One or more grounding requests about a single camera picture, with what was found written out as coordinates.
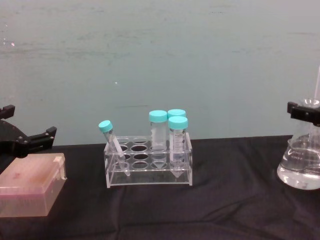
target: light blue wall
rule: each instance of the light blue wall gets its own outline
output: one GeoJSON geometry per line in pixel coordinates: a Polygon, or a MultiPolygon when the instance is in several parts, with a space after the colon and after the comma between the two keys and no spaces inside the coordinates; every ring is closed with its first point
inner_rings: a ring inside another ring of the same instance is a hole
{"type": "Polygon", "coordinates": [[[56,145],[149,134],[183,108],[191,138],[291,134],[288,101],[313,96],[317,0],[2,0],[0,106],[56,145]]]}

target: erlenmeyer flask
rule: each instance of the erlenmeyer flask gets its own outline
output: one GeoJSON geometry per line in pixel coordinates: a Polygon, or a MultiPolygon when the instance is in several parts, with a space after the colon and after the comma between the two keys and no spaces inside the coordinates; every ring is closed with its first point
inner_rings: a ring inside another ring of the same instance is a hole
{"type": "MultiPolygon", "coordinates": [[[[306,98],[302,101],[301,106],[316,109],[320,107],[320,102],[313,98],[306,98]]],[[[308,118],[312,112],[303,112],[303,114],[308,118]]],[[[277,174],[284,183],[294,188],[319,189],[320,127],[315,126],[312,122],[296,121],[296,132],[288,141],[288,147],[279,164],[277,174]]]]}

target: box lid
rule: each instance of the box lid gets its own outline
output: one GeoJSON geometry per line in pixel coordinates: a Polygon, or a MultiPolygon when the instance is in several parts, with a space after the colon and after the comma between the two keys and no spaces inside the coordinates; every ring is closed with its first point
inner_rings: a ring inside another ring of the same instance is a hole
{"type": "Polygon", "coordinates": [[[0,196],[44,193],[53,180],[65,178],[63,153],[16,158],[0,175],[0,196]]]}

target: pipette tip box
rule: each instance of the pipette tip box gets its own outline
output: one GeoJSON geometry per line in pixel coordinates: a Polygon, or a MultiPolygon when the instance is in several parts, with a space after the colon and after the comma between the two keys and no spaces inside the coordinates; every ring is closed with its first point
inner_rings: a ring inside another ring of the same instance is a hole
{"type": "Polygon", "coordinates": [[[192,146],[188,132],[185,134],[183,163],[179,170],[171,166],[170,157],[174,152],[154,151],[150,136],[120,136],[117,138],[125,156],[122,168],[120,154],[112,152],[107,143],[104,148],[104,166],[107,188],[122,185],[187,184],[192,186],[192,146]]]}
{"type": "Polygon", "coordinates": [[[47,216],[65,181],[63,153],[16,158],[0,175],[0,217],[47,216]]]}

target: acrylic base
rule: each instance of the acrylic base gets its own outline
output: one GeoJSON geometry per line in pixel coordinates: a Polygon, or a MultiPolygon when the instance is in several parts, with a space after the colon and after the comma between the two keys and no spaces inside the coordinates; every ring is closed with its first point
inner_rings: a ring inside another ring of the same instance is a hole
{"type": "Polygon", "coordinates": [[[192,186],[192,146],[186,133],[186,148],[183,152],[153,151],[150,136],[118,137],[125,156],[125,162],[117,152],[112,152],[107,144],[104,148],[106,185],[148,185],[148,184],[188,184],[192,186]],[[173,154],[182,156],[177,166],[173,154]]]}

